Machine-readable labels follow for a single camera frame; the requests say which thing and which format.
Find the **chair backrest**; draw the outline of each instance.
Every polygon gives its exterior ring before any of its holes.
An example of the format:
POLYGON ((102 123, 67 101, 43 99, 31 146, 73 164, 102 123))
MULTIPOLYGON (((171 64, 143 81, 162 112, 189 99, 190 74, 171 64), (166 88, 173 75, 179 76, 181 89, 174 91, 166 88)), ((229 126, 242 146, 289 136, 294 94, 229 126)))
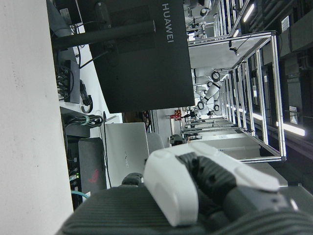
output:
POLYGON ((148 149, 149 154, 158 149, 164 148, 161 136, 158 133, 151 132, 147 133, 148 149))

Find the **white desk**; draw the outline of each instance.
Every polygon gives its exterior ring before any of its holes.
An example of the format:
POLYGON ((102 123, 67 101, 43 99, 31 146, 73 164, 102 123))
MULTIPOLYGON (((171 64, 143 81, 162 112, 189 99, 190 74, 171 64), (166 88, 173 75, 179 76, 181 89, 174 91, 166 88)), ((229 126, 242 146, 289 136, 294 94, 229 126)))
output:
POLYGON ((0 1, 0 233, 55 234, 72 201, 46 2, 0 1))

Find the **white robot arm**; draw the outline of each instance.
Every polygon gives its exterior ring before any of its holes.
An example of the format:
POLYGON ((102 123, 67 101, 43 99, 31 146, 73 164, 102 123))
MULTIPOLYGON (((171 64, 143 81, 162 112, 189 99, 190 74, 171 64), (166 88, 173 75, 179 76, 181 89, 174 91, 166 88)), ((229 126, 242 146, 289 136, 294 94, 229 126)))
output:
POLYGON ((290 201, 277 194, 276 178, 201 142, 153 152, 146 162, 144 182, 172 226, 196 223, 199 209, 196 185, 216 204, 227 202, 229 217, 233 219, 246 213, 233 205, 240 200, 248 200, 259 211, 291 207, 290 201))

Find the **monitor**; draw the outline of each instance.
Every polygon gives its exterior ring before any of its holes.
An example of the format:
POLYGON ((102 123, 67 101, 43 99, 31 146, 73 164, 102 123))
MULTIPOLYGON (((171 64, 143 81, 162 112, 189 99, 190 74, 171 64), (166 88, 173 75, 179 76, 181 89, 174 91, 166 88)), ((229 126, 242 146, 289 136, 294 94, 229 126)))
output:
POLYGON ((153 20, 155 33, 90 44, 110 113, 193 106, 181 0, 79 0, 86 32, 153 20))

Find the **laptop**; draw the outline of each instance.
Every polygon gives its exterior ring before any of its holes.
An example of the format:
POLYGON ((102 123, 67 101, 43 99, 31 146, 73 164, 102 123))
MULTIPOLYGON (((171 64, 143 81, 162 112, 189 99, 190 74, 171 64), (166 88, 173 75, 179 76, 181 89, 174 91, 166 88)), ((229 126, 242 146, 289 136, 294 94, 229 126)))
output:
POLYGON ((105 124, 108 169, 112 187, 122 184, 130 173, 141 173, 149 157, 143 122, 105 124))

